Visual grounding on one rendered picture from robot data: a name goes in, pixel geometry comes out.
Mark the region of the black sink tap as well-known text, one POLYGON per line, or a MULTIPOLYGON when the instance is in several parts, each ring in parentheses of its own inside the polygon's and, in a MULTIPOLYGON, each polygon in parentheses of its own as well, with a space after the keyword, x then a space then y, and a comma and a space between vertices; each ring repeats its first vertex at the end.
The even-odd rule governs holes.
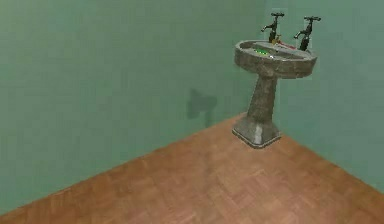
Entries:
POLYGON ((300 35, 303 36, 301 43, 300 43, 300 47, 299 47, 299 50, 301 50, 301 51, 306 51, 308 48, 308 44, 310 41, 310 35, 312 33, 312 30, 313 30, 313 22, 321 20, 321 18, 318 16, 305 16, 304 19, 308 22, 308 25, 306 26, 306 28, 304 30, 299 31, 298 33, 296 33, 294 35, 295 39, 298 39, 300 35))
POLYGON ((266 29, 270 30, 268 41, 269 43, 272 43, 272 41, 276 37, 276 31, 278 27, 278 18, 279 17, 284 17, 285 13, 283 12, 276 12, 276 13, 271 13, 271 16, 273 17, 273 22, 270 25, 265 25, 262 29, 261 32, 264 32, 266 29))

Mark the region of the grey stone pedestal sink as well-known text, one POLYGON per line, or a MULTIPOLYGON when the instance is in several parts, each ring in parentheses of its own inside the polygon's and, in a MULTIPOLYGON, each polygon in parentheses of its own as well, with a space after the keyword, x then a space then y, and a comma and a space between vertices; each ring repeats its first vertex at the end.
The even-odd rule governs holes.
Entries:
POLYGON ((242 40, 235 45, 237 66, 258 75, 247 113, 233 126, 232 133, 255 149, 265 148, 281 138, 273 123, 276 87, 279 79, 310 76, 317 62, 311 51, 289 49, 268 40, 242 40), (263 49, 261 55, 255 49, 263 49))

